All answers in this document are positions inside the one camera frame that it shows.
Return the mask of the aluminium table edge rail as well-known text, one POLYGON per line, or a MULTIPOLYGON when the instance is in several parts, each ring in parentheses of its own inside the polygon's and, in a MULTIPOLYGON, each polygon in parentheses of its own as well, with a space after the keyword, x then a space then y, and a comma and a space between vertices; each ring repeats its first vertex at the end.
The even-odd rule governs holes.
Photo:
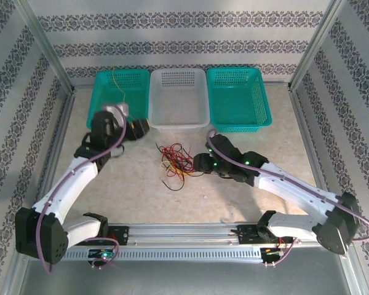
POLYGON ((57 166, 57 158, 74 102, 72 94, 65 96, 60 102, 60 112, 57 116, 55 128, 49 130, 53 103, 57 97, 58 88, 49 95, 46 101, 14 190, 11 204, 14 209, 14 225, 16 228, 26 228, 24 223, 26 223, 29 215, 34 214, 34 203, 43 199, 54 186, 52 181, 57 166))
POLYGON ((306 93, 298 96, 294 91, 289 94, 305 142, 305 148, 316 186, 338 195, 341 195, 343 192, 355 194, 351 183, 343 185, 339 183, 338 175, 333 167, 329 151, 325 145, 325 139, 313 112, 309 97, 306 93))

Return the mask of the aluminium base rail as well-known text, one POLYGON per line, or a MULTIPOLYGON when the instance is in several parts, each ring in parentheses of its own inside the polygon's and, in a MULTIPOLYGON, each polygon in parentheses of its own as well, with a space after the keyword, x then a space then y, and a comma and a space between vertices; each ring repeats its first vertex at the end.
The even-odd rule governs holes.
MULTIPOLYGON (((236 229, 238 225, 254 223, 201 223, 201 224, 110 224, 109 226, 128 226, 127 246, 159 247, 213 247, 239 246, 236 229)), ((261 242, 250 245, 287 246, 292 237, 276 237, 264 227, 257 226, 261 242)))

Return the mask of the grey metal panel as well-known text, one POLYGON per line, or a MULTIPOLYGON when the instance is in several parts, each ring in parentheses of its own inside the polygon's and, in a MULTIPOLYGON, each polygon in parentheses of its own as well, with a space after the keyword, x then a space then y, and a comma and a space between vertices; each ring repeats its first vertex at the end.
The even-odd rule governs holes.
POLYGON ((246 263, 65 261, 44 273, 30 261, 9 295, 364 295, 339 260, 294 254, 277 267, 246 263))

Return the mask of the white perforated plastic basket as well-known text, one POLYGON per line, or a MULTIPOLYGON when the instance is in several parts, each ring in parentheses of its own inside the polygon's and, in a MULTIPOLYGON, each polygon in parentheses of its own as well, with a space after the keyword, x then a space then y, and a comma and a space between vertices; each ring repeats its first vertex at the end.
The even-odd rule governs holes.
POLYGON ((157 69, 150 75, 148 120, 159 132, 198 132, 210 123, 206 73, 157 69))

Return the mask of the teal perforated plastic basket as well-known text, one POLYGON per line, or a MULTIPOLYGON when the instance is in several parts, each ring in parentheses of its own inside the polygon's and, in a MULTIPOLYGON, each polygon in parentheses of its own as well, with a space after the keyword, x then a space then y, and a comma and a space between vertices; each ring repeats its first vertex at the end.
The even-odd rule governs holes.
POLYGON ((145 69, 114 69, 97 73, 87 117, 91 128, 93 115, 104 104, 125 102, 129 105, 130 119, 147 118, 150 73, 145 69))
POLYGON ((261 71, 210 68, 206 72, 210 122, 220 133, 254 133, 272 123, 261 71))

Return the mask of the aluminium frame post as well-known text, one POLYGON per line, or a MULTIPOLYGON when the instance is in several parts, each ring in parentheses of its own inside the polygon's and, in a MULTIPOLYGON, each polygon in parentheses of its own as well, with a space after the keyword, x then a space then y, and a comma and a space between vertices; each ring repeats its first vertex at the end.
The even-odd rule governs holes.
POLYGON ((298 66, 288 83, 289 91, 293 92, 301 82, 303 76, 306 74, 306 71, 310 67, 316 53, 322 46, 325 38, 328 35, 329 30, 334 24, 335 20, 338 18, 341 10, 347 3, 347 0, 331 0, 321 21, 319 26, 314 32, 313 37, 311 38, 307 49, 305 50, 304 55, 300 59, 298 66))
POLYGON ((67 93, 74 92, 74 86, 71 83, 69 75, 65 71, 60 59, 50 43, 49 38, 46 35, 39 19, 32 10, 29 2, 27 0, 13 0, 14 4, 19 11, 25 24, 31 31, 34 39, 38 43, 39 48, 42 50, 43 54, 46 56, 48 62, 50 63, 55 75, 58 77, 62 86, 64 86, 67 93))

